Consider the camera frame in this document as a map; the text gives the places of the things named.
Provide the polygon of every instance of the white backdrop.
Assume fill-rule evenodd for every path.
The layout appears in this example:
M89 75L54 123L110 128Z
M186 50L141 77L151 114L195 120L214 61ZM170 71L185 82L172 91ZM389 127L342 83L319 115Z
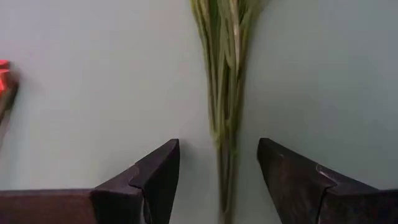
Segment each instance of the white backdrop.
M269 136L398 187L398 2L273 0L254 36L237 223L280 223L256 162ZM171 223L216 223L206 80L188 0L0 0L0 58L22 74L0 189L93 187L170 138Z

